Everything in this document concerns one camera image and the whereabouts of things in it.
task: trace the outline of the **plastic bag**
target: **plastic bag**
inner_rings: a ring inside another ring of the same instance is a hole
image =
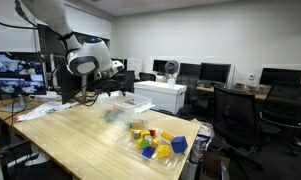
[[[191,122],[200,124],[200,130],[191,149],[189,158],[191,163],[198,164],[202,162],[203,153],[208,149],[214,133],[212,125],[209,123],[200,122],[196,119],[192,120]]]

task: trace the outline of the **cup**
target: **cup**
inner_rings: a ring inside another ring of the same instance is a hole
[[[176,80],[175,79],[169,79],[168,80],[169,88],[174,88],[175,84],[176,84]]]

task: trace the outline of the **blue block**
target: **blue block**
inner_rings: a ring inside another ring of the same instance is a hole
[[[144,156],[146,158],[151,158],[151,156],[154,154],[155,151],[156,151],[156,148],[148,146],[143,150],[142,156]]]
[[[171,146],[172,146],[173,152],[183,153],[187,149],[188,143],[184,136],[179,136],[179,137],[175,137],[171,141]]]

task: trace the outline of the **ceiling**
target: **ceiling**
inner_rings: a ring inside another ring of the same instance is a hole
[[[168,9],[222,3],[233,0],[78,0],[89,6],[111,14],[124,16],[130,14],[162,11]]]

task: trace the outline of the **green block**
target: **green block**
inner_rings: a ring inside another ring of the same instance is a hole
[[[107,121],[114,121],[117,118],[117,113],[108,111],[105,118]]]
[[[144,139],[144,140],[141,141],[140,147],[141,147],[142,150],[147,148],[148,146],[150,146],[150,142],[148,140]]]

